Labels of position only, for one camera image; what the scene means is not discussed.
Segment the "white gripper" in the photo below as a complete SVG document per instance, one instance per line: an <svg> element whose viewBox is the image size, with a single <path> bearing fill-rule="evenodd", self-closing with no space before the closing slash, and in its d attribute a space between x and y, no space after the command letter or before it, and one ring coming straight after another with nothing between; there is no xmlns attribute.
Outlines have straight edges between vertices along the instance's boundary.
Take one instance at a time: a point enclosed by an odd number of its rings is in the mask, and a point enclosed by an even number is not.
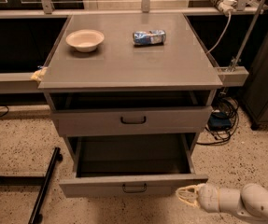
<svg viewBox="0 0 268 224"><path fill-rule="evenodd" d="M176 190L178 199L192 207L200 207L208 213L218 213L219 189L211 184L198 184L181 187Z"/></svg>

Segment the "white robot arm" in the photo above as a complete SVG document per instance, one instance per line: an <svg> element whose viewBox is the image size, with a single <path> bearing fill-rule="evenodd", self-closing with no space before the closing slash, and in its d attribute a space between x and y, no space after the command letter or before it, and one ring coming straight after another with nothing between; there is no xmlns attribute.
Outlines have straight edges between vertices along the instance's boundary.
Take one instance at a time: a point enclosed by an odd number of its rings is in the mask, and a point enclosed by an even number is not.
<svg viewBox="0 0 268 224"><path fill-rule="evenodd" d="M202 183L179 188L176 196L207 213L226 213L250 224L268 224L268 190L258 184L228 189Z"/></svg>

